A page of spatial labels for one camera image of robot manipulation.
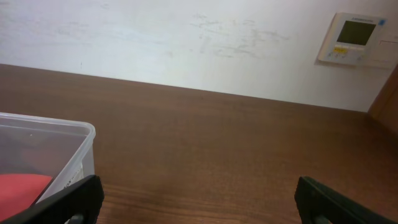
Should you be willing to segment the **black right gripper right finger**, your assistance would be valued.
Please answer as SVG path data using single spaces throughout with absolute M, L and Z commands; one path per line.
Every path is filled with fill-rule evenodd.
M 298 179 L 294 199 L 302 224 L 397 224 L 315 179 Z

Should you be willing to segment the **clear plastic container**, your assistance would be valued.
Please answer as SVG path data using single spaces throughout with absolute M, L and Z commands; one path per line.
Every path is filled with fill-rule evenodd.
M 1 174 L 39 174 L 51 182 L 30 205 L 95 173 L 90 123 L 1 113 Z

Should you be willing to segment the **orange scraper wooden handle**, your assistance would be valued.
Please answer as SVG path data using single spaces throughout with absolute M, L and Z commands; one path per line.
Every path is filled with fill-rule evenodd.
M 39 174 L 1 174 L 1 219 L 29 208 L 51 180 Z

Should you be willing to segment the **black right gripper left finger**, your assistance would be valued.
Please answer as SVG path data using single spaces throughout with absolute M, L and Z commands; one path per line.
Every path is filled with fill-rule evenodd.
M 3 221 L 8 224 L 96 223 L 104 200 L 101 179 L 89 175 Z

